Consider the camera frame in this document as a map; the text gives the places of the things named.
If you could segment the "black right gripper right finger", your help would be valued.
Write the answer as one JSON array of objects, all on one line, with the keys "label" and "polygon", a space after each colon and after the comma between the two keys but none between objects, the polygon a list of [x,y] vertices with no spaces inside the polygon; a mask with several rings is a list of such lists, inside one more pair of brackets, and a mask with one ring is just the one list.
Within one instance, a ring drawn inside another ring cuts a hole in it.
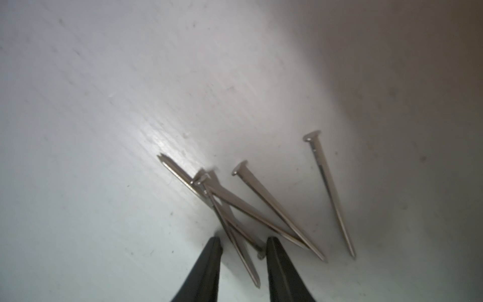
[{"label": "black right gripper right finger", "polygon": [[271,302],[315,302],[277,237],[266,242],[267,271]]}]

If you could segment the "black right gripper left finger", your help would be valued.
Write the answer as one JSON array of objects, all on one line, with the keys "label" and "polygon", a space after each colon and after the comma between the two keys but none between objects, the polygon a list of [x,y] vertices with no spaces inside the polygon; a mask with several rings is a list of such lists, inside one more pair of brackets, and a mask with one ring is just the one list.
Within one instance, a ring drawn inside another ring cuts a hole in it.
[{"label": "black right gripper left finger", "polygon": [[173,297],[173,302],[217,302],[223,248],[219,237],[211,237]]}]

